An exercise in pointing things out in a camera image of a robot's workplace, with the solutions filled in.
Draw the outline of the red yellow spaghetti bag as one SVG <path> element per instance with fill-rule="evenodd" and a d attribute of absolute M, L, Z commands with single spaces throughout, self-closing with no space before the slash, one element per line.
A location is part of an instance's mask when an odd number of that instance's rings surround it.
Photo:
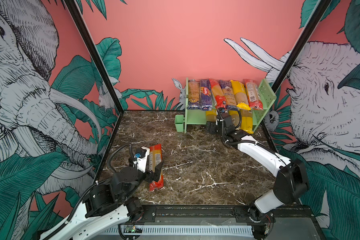
<path fill-rule="evenodd" d="M 164 186 L 162 167 L 163 167 L 162 145 L 157 144 L 151 146 L 150 155 L 149 155 L 149 170 L 153 171 L 154 180 L 149 184 L 150 192 L 161 189 Z"/>

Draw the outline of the yellow barcode spaghetti bag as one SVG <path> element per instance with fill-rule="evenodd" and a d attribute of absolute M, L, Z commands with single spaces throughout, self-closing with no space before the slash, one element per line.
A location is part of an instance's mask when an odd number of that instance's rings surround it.
<path fill-rule="evenodd" d="M 240 110 L 242 115 L 241 130 L 253 134 L 253 113 L 252 111 Z"/>

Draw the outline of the blue Korean spaghetti bag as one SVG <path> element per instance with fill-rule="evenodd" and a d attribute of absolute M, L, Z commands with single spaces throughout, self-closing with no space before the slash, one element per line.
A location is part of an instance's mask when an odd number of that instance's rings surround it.
<path fill-rule="evenodd" d="M 236 111 L 238 108 L 231 82 L 219 80 L 219 84 L 226 98 L 226 108 L 228 110 Z"/>

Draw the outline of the yellow Pastatime spaghetti bag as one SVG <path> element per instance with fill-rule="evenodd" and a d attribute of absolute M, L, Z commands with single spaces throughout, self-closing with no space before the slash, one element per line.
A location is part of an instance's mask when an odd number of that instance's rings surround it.
<path fill-rule="evenodd" d="M 231 85 L 237 103 L 237 108 L 250 111 L 251 108 L 249 106 L 248 97 L 246 94 L 246 89 L 244 84 L 239 81 L 231 80 Z"/>

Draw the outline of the red label spaghetti bag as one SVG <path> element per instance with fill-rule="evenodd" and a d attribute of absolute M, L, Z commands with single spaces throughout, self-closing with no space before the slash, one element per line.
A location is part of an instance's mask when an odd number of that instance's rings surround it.
<path fill-rule="evenodd" d="M 263 103 L 259 94 L 257 84 L 253 80 L 245 79 L 249 107 L 253 110 L 263 110 Z"/>

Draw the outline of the blue gold spaghetti bag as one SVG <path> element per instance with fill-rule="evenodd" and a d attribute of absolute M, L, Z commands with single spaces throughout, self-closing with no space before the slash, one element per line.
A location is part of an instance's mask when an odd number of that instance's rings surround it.
<path fill-rule="evenodd" d="M 189 80 L 188 91 L 188 110 L 200 110 L 200 83 L 195 80 Z"/>

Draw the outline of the blue Barilla spaghetti pack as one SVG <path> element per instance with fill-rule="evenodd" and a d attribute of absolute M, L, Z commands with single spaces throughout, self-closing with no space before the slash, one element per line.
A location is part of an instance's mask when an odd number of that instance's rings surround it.
<path fill-rule="evenodd" d="M 211 111 L 213 108 L 212 92 L 209 80 L 200 80 L 200 103 L 203 111 Z"/>

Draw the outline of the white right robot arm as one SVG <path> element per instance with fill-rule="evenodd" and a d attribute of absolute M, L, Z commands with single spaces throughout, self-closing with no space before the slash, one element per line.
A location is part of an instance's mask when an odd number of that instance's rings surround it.
<path fill-rule="evenodd" d="M 227 110 L 218 109 L 216 121 L 207 122 L 207 128 L 211 134 L 219 135 L 226 147 L 250 156 L 276 178 L 273 188 L 250 204 L 248 214 L 253 222 L 260 222 L 280 206 L 296 203 L 309 190 L 307 170 L 301 160 L 291 160 L 255 140 L 233 123 Z"/>

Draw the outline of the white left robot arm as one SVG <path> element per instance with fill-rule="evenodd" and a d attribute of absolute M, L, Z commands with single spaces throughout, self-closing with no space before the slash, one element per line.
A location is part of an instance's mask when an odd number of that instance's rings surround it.
<path fill-rule="evenodd" d="M 163 163 L 154 171 L 125 167 L 112 177 L 92 185 L 68 217 L 50 230 L 38 231 L 34 240 L 89 240 L 113 225 L 135 223 L 144 217 L 144 208 L 132 195 L 141 182 L 158 181 Z"/>

